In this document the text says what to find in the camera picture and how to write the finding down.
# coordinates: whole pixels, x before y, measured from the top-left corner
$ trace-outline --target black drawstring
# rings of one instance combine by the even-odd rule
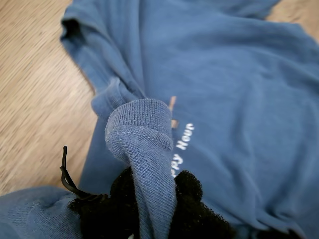
[[[87,200],[87,201],[95,201],[95,200],[100,200],[103,201],[106,198],[108,198],[107,194],[100,194],[100,195],[95,195],[95,194],[90,194],[83,192],[75,186],[74,182],[72,181],[68,171],[66,170],[66,153],[67,153],[67,147],[63,147],[63,156],[62,156],[62,166],[60,167],[62,171],[61,175],[61,182],[63,186],[69,190],[70,192],[74,193],[78,199],[80,200]]]

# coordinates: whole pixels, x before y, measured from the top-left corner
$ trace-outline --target wrinkled fabric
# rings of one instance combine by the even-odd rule
[[[98,115],[80,188],[108,193],[126,167],[104,139],[113,110],[143,98],[169,104],[177,96],[172,175],[194,173],[205,204],[237,228],[238,238],[270,228],[319,238],[319,48],[299,25],[263,20],[276,3],[74,0],[61,41],[93,85]],[[52,192],[1,197],[0,227],[11,229],[0,228],[0,235],[42,238],[40,228],[55,235],[34,221],[39,236],[23,231],[33,215],[27,204],[40,195],[49,205],[68,197]],[[68,200],[58,217],[43,209],[46,222],[65,225]],[[77,220],[68,220],[70,238],[79,235]]]

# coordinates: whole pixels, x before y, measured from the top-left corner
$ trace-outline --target black fuzzy fabric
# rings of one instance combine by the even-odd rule
[[[182,171],[175,178],[177,206],[170,225],[168,239],[233,239],[235,232],[220,215],[202,202],[201,183]],[[135,239],[139,234],[139,211],[135,199],[130,168],[113,182],[110,198],[102,201],[75,199],[69,205],[81,219],[83,239]],[[276,231],[261,232],[259,239],[298,239]]]

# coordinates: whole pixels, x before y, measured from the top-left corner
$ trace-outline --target ribbed cuff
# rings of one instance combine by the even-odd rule
[[[145,126],[171,137],[171,112],[162,101],[154,99],[131,101],[112,112],[106,132],[123,125]]]

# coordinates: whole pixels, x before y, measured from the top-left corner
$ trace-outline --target light wood grain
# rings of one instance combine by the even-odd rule
[[[0,1],[0,194],[60,184],[62,147],[77,182],[96,116],[93,91],[59,42],[69,0]],[[269,18],[319,39],[319,1],[285,0]]]

